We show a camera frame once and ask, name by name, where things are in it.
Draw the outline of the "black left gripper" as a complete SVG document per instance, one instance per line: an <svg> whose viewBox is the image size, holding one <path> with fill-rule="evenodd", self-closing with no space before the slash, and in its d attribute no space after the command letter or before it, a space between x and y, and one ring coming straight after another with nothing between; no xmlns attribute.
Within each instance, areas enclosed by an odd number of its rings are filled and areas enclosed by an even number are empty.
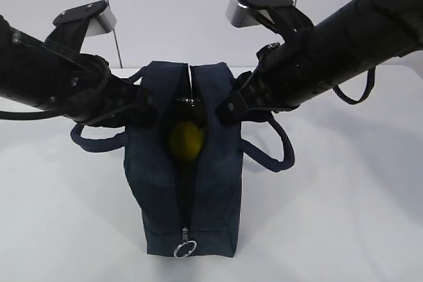
<svg viewBox="0 0 423 282"><path fill-rule="evenodd" d="M66 118L91 127L149 127L155 123L150 90L113 75L109 63L98 55L84 54L83 58L100 72L100 79L91 87L80 84L81 90L67 98Z"/></svg>

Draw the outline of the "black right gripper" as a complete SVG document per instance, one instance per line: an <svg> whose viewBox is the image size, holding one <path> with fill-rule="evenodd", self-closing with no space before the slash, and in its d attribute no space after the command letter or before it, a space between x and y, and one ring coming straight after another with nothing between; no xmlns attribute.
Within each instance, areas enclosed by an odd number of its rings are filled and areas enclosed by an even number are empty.
<svg viewBox="0 0 423 282"><path fill-rule="evenodd" d="M272 57L285 48L285 45L274 42L256 53L258 65L235 79L231 94L215 109L222 125L256 122L267 112L297 109L283 95L288 91L288 81L284 79L286 72L279 65L271 64Z"/></svg>

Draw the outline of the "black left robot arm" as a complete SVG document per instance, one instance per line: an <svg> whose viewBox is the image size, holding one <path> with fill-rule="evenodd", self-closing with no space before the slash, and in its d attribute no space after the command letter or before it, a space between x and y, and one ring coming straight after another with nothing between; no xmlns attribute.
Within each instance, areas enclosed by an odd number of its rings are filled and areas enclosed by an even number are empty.
<svg viewBox="0 0 423 282"><path fill-rule="evenodd" d="M34 112L2 112L3 120L63 116L92 127L153 125L153 93L112 74L98 55L75 54L69 61L45 43L1 19L1 97L31 106Z"/></svg>

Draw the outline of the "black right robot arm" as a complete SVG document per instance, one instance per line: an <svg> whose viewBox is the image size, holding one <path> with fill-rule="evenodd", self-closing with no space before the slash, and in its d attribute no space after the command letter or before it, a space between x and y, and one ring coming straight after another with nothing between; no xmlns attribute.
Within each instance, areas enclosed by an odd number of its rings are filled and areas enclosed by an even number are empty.
<svg viewBox="0 0 423 282"><path fill-rule="evenodd" d="M292 0L230 0L236 28L264 26L283 38L257 52L217 107L221 123L290 112L378 65L422 49L422 0L351 0L318 24Z"/></svg>

